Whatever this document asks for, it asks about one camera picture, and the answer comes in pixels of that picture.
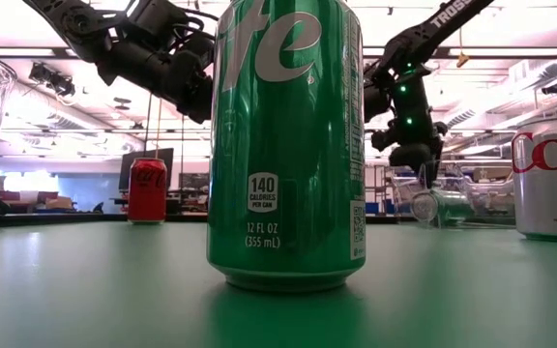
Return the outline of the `orange hanging hook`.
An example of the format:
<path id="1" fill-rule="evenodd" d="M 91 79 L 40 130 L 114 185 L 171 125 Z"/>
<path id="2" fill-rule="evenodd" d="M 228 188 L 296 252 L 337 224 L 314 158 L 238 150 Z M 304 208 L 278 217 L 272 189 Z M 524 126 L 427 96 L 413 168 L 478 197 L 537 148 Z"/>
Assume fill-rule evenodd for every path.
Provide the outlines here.
<path id="1" fill-rule="evenodd" d="M 459 39 L 459 53 L 457 56 L 456 67 L 461 69 L 469 60 L 470 57 L 464 53 L 463 50 L 463 30 L 459 28 L 458 30 L 458 39 Z"/>

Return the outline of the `long ceiling light fixture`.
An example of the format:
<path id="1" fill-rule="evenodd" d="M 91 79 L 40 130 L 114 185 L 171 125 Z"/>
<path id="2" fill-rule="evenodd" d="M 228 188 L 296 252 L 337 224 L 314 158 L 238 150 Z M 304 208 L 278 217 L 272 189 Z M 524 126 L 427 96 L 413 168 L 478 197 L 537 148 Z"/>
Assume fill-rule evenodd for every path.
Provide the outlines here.
<path id="1" fill-rule="evenodd" d="M 434 60 L 453 60 L 460 54 L 472 60 L 554 60 L 557 59 L 557 46 L 439 46 L 431 55 Z M 51 59 L 77 60 L 70 49 L 54 47 L 0 47 L 0 59 Z"/>

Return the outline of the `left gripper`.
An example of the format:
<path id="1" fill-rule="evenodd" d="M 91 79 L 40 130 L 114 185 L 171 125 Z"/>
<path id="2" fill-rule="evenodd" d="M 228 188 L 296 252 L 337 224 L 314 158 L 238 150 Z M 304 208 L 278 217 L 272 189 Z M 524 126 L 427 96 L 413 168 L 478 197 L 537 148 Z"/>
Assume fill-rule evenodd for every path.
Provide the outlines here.
<path id="1" fill-rule="evenodd" d="M 196 124 L 211 119 L 213 80 L 205 69 L 213 63 L 214 43 L 192 36 L 171 56 L 161 80 L 161 97 Z"/>

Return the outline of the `black computer monitor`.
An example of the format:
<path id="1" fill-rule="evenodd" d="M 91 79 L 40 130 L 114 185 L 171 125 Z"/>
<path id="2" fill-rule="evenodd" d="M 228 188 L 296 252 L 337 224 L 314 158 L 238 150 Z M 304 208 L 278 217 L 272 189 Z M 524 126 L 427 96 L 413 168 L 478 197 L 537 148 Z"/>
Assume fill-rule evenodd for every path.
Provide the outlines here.
<path id="1" fill-rule="evenodd" d="M 130 171 L 132 168 L 132 163 L 137 158 L 153 158 L 154 156 L 158 156 L 160 160 L 164 161 L 166 166 L 166 186 L 170 188 L 171 176 L 172 176 L 172 166 L 173 166 L 173 155 L 174 149 L 173 148 L 164 148 L 158 150 L 148 150 L 146 153 L 142 151 L 139 152 L 131 152 L 128 154 L 124 154 L 122 156 L 122 162 L 120 166 L 120 176 L 119 176 L 119 190 L 128 190 L 129 189 L 129 181 L 130 181 Z"/>

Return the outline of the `red Coca-Cola can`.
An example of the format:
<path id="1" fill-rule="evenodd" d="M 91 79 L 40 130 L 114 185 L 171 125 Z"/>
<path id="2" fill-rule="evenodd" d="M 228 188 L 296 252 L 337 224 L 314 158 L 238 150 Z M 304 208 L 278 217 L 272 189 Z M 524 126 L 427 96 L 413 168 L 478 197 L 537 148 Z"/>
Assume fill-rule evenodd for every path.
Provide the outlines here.
<path id="1" fill-rule="evenodd" d="M 132 163 L 129 181 L 128 220 L 160 223 L 166 216 L 167 168 L 162 159 L 138 158 Z"/>

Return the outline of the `black table frame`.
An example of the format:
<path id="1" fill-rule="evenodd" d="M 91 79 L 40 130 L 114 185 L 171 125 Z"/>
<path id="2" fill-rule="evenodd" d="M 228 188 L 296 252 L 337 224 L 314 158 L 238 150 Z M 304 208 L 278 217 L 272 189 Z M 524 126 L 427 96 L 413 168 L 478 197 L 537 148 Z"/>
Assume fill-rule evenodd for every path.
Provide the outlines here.
<path id="1" fill-rule="evenodd" d="M 165 222 L 204 223 L 207 215 L 167 215 Z M 0 228 L 82 222 L 128 221 L 125 215 L 113 214 L 15 214 L 0 216 Z M 366 216 L 367 224 L 398 224 L 415 222 L 413 217 Z"/>

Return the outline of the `silver Diet Coke can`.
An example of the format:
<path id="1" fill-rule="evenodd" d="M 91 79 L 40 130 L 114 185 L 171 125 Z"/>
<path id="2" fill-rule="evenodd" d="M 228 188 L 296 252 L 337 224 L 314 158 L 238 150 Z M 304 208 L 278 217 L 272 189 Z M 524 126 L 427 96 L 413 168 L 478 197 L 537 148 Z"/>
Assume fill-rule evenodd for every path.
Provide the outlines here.
<path id="1" fill-rule="evenodd" d="M 557 241 L 557 117 L 529 122 L 512 140 L 516 229 Z"/>

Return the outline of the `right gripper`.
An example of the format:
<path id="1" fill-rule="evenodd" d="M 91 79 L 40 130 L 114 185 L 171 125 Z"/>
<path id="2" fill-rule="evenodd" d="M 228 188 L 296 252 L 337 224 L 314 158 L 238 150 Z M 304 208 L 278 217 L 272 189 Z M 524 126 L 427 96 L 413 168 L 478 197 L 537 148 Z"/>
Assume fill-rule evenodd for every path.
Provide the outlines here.
<path id="1" fill-rule="evenodd" d="M 392 144 L 398 147 L 391 151 L 388 157 L 390 166 L 409 166 L 411 169 L 420 169 L 424 165 L 423 178 L 427 189 L 433 188 L 433 183 L 437 180 L 438 169 L 444 141 L 441 135 L 448 132 L 448 126 L 443 122 L 433 124 L 433 136 L 426 137 L 424 140 L 400 141 L 401 135 L 397 131 L 395 121 L 389 122 L 387 130 L 374 130 L 372 132 L 372 147 L 382 152 Z"/>

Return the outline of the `metal storage shelf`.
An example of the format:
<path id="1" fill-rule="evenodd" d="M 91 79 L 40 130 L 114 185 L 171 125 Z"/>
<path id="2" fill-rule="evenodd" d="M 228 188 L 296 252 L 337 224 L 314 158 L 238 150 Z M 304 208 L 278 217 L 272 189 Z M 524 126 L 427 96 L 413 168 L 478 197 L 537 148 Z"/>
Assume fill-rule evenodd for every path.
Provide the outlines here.
<path id="1" fill-rule="evenodd" d="M 388 214 L 387 203 L 393 202 L 394 171 L 382 164 L 368 164 L 365 170 L 366 202 L 378 205 L 378 215 Z"/>

